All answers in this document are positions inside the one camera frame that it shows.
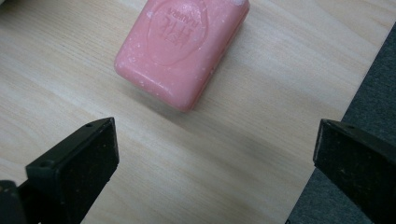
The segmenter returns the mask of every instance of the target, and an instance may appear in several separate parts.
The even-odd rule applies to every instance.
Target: wood grain
[[[113,60],[146,1],[0,6],[0,179],[114,117],[120,166],[84,223],[284,223],[396,20],[394,0],[250,0],[198,105],[179,113]]]

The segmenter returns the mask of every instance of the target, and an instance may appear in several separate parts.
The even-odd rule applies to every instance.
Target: embossed logo
[[[207,25],[204,1],[164,1],[156,7],[148,29],[151,59],[169,65],[188,57],[205,41]]]

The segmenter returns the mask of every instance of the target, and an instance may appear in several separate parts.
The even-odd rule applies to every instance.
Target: soap bar
[[[116,72],[181,111],[193,108],[249,11],[248,0],[148,0]]]

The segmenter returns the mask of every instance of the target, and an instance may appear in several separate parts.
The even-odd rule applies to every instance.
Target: wooden table
[[[250,0],[193,111],[119,77],[144,0],[0,6],[0,179],[81,125],[116,119],[120,166],[85,223],[284,223],[314,168],[319,120],[340,119],[395,0]]]

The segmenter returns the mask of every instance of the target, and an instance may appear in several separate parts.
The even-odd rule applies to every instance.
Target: soap
[[[115,70],[189,111],[249,7],[248,0],[148,0],[116,56]]]

